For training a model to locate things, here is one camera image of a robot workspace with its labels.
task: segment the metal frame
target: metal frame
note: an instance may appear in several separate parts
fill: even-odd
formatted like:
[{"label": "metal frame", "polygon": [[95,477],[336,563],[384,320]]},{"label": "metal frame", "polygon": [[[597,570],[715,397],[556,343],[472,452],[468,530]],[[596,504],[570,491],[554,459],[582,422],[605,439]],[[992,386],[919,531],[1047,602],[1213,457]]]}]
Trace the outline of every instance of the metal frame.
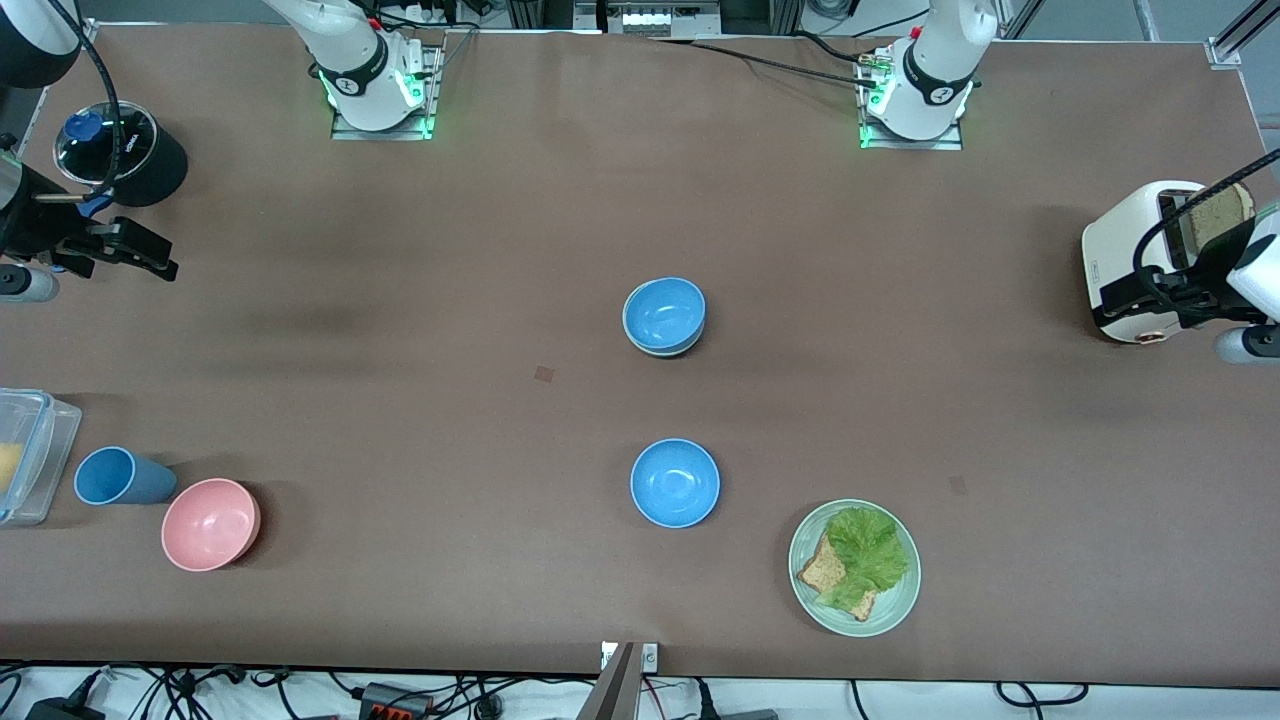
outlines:
[{"label": "metal frame", "polygon": [[623,643],[582,703],[577,720],[635,720],[640,702],[645,651],[641,643]]},{"label": "metal frame", "polygon": [[1133,0],[1133,12],[1138,15],[1142,38],[1160,42],[1160,29],[1156,27],[1156,13],[1151,9],[1151,0]]},{"label": "metal frame", "polygon": [[1216,37],[1208,38],[1207,51],[1213,65],[1239,65],[1240,50],[1280,17],[1280,0],[1254,0]]},{"label": "metal frame", "polygon": [[1019,12],[1012,20],[1010,20],[1006,26],[1004,26],[1002,28],[1004,35],[1001,35],[1001,37],[1004,37],[1005,40],[1018,40],[1019,37],[1021,37],[1023,33],[1027,32],[1027,26],[1032,24],[1032,20],[1036,19],[1036,15],[1041,12],[1041,8],[1043,6],[1044,6],[1044,0],[1027,0],[1027,4],[1023,5],[1021,12]]}]

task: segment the pink bowl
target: pink bowl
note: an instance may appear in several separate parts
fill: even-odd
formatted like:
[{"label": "pink bowl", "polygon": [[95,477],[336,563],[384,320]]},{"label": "pink bowl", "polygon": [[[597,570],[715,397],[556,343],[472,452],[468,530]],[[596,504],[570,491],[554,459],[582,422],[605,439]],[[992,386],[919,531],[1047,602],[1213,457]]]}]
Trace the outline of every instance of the pink bowl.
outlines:
[{"label": "pink bowl", "polygon": [[160,544],[169,561],[192,573],[234,561],[257,538],[261,514],[244,486],[225,478],[182,491],[164,514]]}]

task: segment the black bucket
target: black bucket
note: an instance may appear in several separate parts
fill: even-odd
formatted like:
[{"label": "black bucket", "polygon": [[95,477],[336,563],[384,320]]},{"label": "black bucket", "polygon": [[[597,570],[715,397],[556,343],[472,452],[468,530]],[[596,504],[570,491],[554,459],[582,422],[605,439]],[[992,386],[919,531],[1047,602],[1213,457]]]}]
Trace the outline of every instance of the black bucket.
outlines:
[{"label": "black bucket", "polygon": [[[54,163],[68,178],[101,184],[111,163],[111,127],[106,102],[90,105],[67,118],[54,141]],[[124,131],[120,165],[111,196],[129,208],[155,205],[173,195],[187,178],[187,151],[151,113],[120,101]]]}]

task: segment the white floor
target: white floor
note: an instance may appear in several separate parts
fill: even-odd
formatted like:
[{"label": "white floor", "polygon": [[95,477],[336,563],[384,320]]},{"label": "white floor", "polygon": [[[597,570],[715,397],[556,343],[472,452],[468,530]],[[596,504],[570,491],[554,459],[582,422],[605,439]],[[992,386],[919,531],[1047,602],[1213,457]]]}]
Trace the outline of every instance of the white floor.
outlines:
[{"label": "white floor", "polygon": [[[92,671],[92,667],[37,667],[23,673],[22,688],[4,720],[26,717],[38,700],[67,697]],[[369,682],[393,683],[406,689],[436,688],[451,684],[452,676],[440,675],[365,675],[339,673],[348,687]],[[668,720],[699,711],[698,688],[680,678],[655,679],[657,684],[675,687],[658,689]],[[100,678],[91,693],[90,707],[106,712],[109,720],[124,720],[137,706],[151,684],[140,670],[114,671],[114,679]],[[847,682],[844,680],[708,680],[716,708],[721,715],[751,710],[774,710],[782,720],[849,720],[858,719]],[[338,689],[323,673],[296,673],[284,684],[289,703],[301,717],[337,716],[355,720],[358,703]],[[1030,710],[1010,707],[1000,701],[995,688],[986,683],[886,683],[859,682],[863,706],[870,720],[884,719],[947,719],[947,720],[1027,720]],[[1042,698],[1073,694],[1069,685],[1034,685]],[[585,684],[547,685],[527,682],[500,693],[503,717],[509,720],[572,719],[586,700]],[[1016,687],[1006,687],[1011,697]],[[8,697],[9,685],[0,685],[0,702]],[[259,688],[250,682],[230,685],[211,680],[201,685],[197,696],[215,720],[288,720],[275,688]],[[659,720],[648,693],[640,701],[640,720]],[[159,720],[168,711],[168,702],[157,700],[148,717]],[[1280,717],[1280,692],[1201,688],[1135,688],[1094,685],[1082,702],[1066,707],[1048,707],[1046,720],[1103,720],[1161,717],[1263,720]],[[466,714],[452,717],[463,720]]]}]

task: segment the blue bowl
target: blue bowl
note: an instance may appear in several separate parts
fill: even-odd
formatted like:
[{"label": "blue bowl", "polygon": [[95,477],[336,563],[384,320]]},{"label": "blue bowl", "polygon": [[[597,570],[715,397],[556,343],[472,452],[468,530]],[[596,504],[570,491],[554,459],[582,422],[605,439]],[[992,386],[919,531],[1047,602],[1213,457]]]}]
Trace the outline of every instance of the blue bowl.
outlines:
[{"label": "blue bowl", "polygon": [[684,278],[649,281],[631,291],[622,307],[622,329],[636,347],[658,357],[689,350],[707,324],[707,299]]},{"label": "blue bowl", "polygon": [[655,525],[696,525],[719,500],[719,469],[696,442],[660,439],[644,448],[631,468],[631,500]]}]

